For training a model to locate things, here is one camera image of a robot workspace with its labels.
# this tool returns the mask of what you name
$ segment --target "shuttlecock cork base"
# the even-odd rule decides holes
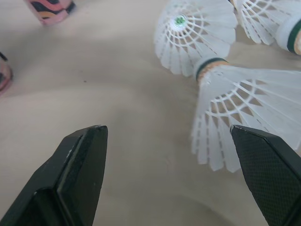
[[[177,15],[170,21],[171,28],[176,32],[185,30],[187,25],[187,17],[185,15]]]
[[[282,49],[301,55],[301,16],[287,19],[277,30],[276,40]]]
[[[225,59],[219,57],[199,60],[194,67],[194,75],[198,83],[201,82],[208,71],[220,65],[229,65],[229,63]]]

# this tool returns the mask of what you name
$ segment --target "patterned tube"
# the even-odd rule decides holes
[[[25,0],[43,25],[63,21],[75,8],[72,0]]]
[[[8,89],[12,78],[13,74],[7,63],[7,58],[0,52],[0,95]]]

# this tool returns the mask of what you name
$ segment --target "light wood surface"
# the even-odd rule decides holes
[[[109,128],[95,226],[266,226],[242,173],[212,172],[190,153],[198,94],[154,54],[162,0],[77,0],[43,28],[20,0],[0,2],[0,49],[14,69],[0,97],[0,216],[64,136]],[[231,64],[300,69],[238,29]]]

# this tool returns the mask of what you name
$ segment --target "pink cylinder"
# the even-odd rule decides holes
[[[13,74],[7,64],[6,57],[0,53],[0,95],[8,89],[12,82]]]
[[[53,25],[64,20],[75,8],[72,0],[25,0],[43,25]]]

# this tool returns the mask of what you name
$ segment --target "white shuttlecock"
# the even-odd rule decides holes
[[[289,17],[300,14],[299,0],[231,0],[238,21],[248,38],[267,45],[275,41],[278,27]]]
[[[301,15],[287,19],[277,30],[278,45],[292,53],[301,55]]]
[[[247,69],[209,58],[195,67],[200,91],[192,152],[212,170],[235,172],[239,159],[231,125],[280,136],[292,149],[301,141],[301,72]]]
[[[190,76],[193,65],[208,53],[229,54],[238,22],[226,0],[171,0],[155,32],[155,51],[174,74]]]

